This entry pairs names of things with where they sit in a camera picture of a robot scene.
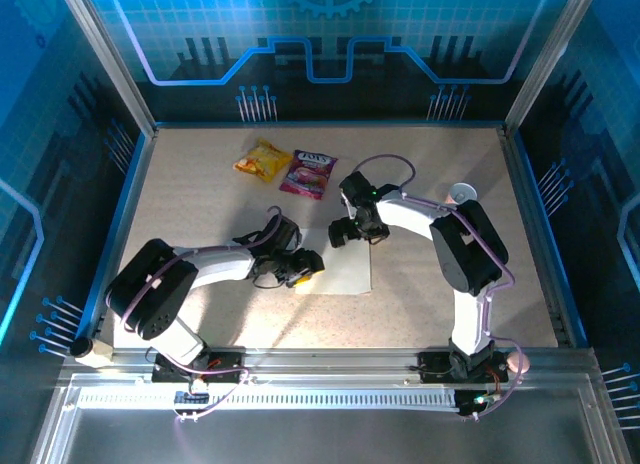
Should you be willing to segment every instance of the white cup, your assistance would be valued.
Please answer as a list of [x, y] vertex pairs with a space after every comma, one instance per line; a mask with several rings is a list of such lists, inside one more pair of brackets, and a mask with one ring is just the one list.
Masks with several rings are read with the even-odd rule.
[[477, 199], [478, 193], [472, 186], [466, 182], [456, 182], [449, 189], [449, 194], [447, 194], [447, 199], [444, 202], [445, 204], [455, 204], [459, 206], [465, 201], [475, 201]]

